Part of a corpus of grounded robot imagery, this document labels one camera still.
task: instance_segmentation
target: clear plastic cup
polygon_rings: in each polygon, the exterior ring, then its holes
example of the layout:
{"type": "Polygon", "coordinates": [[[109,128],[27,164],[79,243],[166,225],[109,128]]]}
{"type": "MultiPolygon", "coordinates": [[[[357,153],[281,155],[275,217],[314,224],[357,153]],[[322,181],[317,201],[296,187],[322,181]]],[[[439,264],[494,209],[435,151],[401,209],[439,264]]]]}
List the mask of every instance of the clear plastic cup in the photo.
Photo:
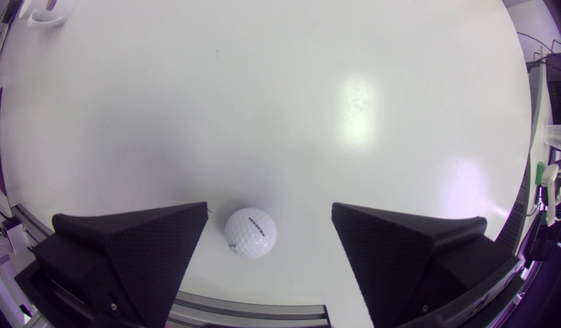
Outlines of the clear plastic cup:
{"type": "Polygon", "coordinates": [[[546,125],[543,130],[544,142],[561,150],[561,124],[546,125]]]}

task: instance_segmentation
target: white golf ball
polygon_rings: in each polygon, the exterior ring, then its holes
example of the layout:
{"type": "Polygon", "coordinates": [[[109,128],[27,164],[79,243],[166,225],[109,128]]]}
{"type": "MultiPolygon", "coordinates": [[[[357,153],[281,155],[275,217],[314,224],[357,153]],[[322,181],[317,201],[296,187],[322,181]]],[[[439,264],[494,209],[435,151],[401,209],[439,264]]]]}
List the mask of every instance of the white golf ball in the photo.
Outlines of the white golf ball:
{"type": "Polygon", "coordinates": [[[276,242],[276,225],[263,210],[243,208],[232,214],[224,230],[228,246],[237,255],[255,259],[276,242]]]}

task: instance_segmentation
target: golf ball logo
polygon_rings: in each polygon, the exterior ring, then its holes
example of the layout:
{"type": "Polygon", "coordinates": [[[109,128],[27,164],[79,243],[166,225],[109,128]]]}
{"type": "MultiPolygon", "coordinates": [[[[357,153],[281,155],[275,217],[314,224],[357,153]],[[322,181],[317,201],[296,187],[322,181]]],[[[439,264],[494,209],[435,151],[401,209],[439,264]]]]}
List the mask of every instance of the golf ball logo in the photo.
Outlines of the golf ball logo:
{"type": "Polygon", "coordinates": [[[255,259],[266,255],[276,242],[276,225],[263,210],[243,208],[226,223],[228,247],[237,255],[255,259]]]}

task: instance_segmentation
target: printed text on golf ball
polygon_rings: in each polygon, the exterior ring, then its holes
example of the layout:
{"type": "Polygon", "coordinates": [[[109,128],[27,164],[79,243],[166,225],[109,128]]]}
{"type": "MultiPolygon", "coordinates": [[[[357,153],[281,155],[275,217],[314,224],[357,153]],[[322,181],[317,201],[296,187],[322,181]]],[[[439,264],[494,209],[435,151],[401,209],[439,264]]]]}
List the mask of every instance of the printed text on golf ball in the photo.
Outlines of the printed text on golf ball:
{"type": "Polygon", "coordinates": [[[276,225],[263,210],[243,208],[226,223],[226,242],[237,255],[255,259],[266,255],[276,242],[276,225]]]}

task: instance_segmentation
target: wall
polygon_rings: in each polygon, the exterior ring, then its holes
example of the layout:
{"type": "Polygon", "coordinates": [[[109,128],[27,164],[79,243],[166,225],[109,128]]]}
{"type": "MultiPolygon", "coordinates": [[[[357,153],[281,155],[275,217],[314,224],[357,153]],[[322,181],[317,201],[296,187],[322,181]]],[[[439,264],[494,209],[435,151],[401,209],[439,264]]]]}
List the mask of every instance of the wall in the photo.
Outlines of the wall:
{"type": "MultiPolygon", "coordinates": [[[[530,0],[510,6],[507,12],[511,16],[513,25],[516,31],[533,36],[541,42],[551,46],[552,40],[556,39],[561,41],[561,35],[556,27],[556,23],[551,17],[550,12],[547,10],[543,0],[530,0]]],[[[526,36],[518,35],[520,37],[521,48],[524,52],[525,61],[531,62],[534,60],[534,52],[539,52],[540,44],[526,36]]],[[[554,52],[561,52],[561,44],[555,44],[554,52]]]]}

